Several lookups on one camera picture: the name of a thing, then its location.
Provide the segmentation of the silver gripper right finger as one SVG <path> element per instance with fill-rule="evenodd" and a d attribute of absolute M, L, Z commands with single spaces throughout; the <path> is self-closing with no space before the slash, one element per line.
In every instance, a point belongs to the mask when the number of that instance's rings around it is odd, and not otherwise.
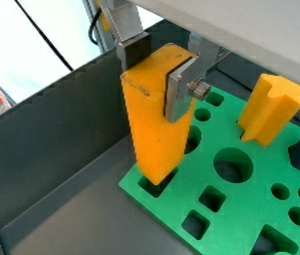
<path fill-rule="evenodd" d="M 166 76 L 163 116 L 174 124 L 186 114 L 190 101 L 205 99 L 209 84 L 202 80 L 219 59 L 219 46 L 198 34 L 189 34 L 187 51 L 193 54 Z"/>

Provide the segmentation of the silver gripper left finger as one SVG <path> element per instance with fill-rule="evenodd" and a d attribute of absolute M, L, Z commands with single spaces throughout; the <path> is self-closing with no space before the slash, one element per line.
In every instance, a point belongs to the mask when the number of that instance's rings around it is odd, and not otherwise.
<path fill-rule="evenodd" d="M 123 71 L 150 55 L 150 34 L 143 30 L 136 5 L 128 0 L 100 0 L 115 38 L 116 55 Z"/>

